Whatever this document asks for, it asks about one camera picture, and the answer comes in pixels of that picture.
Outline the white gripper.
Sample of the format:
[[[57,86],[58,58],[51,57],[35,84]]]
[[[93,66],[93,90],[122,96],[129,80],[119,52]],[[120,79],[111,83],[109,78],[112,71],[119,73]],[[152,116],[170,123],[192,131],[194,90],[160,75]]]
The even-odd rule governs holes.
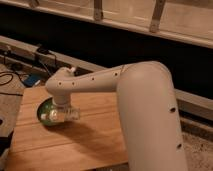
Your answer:
[[[80,111],[71,106],[69,95],[56,95],[52,97],[53,105],[57,108],[57,119],[59,121],[73,121],[80,118]]]

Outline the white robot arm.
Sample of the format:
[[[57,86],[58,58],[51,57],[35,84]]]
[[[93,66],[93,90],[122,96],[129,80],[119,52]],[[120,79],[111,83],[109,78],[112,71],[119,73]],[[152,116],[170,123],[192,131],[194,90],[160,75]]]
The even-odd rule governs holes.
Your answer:
[[[68,114],[74,92],[115,92],[130,171],[188,171],[170,71],[156,61],[73,76],[60,68],[45,84]]]

